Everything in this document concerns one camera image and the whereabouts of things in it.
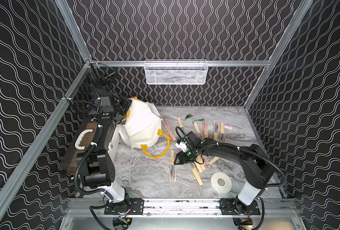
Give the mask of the purple paper folding fan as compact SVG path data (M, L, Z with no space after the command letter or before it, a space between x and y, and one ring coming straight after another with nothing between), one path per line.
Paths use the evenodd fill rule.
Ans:
M209 164L210 164L210 165L213 165L213 164L216 163L219 159L220 159L220 157L214 157L214 158L209 162Z

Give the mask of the grey paper folding fan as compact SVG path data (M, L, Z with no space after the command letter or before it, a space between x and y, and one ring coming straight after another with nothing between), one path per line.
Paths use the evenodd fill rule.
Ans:
M213 139L219 141L219 122L213 121Z

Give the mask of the white tote bag yellow handles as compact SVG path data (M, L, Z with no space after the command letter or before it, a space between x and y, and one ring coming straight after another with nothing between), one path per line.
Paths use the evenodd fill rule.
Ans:
M158 159L170 148L170 138L162 130L162 119L154 104L144 102L136 97L130 98L131 103L125 114L125 123L118 124L116 129L126 145L132 149L141 149L147 156ZM155 145L160 136L167 141L166 149L159 155L151 155L148 148Z

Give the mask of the dark grey folding fan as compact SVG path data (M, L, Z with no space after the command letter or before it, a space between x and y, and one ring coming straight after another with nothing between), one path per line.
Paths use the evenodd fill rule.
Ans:
M176 182L176 169L175 169L175 151L171 150L170 154L170 175L169 175L169 181L170 182Z

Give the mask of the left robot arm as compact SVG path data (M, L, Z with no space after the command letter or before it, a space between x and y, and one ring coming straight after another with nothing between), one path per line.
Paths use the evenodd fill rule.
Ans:
M71 105L96 125L87 149L76 156L75 189L83 195L101 193L113 204L124 202L126 191L115 180L111 154L116 153L116 127L122 122L131 101L112 92L103 92L97 94L95 101L74 100Z

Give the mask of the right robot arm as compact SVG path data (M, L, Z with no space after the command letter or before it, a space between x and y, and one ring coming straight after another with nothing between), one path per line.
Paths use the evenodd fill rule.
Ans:
M269 187L280 187L287 184L283 171L277 167L265 154L260 146L236 146L219 142L210 138L200 139L195 133L189 132L176 142L181 151L175 156L174 164L201 162L198 156L219 157L238 163L246 178L242 190L234 198L231 211L239 215L249 214L255 208L255 199L260 197Z

